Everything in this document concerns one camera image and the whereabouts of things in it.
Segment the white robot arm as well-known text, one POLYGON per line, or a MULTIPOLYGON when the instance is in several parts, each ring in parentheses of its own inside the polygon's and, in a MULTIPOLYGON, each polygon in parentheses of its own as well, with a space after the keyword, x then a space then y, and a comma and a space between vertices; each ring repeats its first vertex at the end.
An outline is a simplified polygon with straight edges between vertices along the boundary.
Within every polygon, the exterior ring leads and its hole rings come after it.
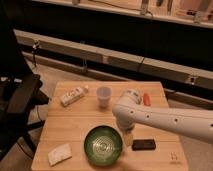
POLYGON ((143 124, 213 144, 213 110, 142 106, 140 93, 126 89, 112 113, 123 134, 131 134, 135 124, 143 124))

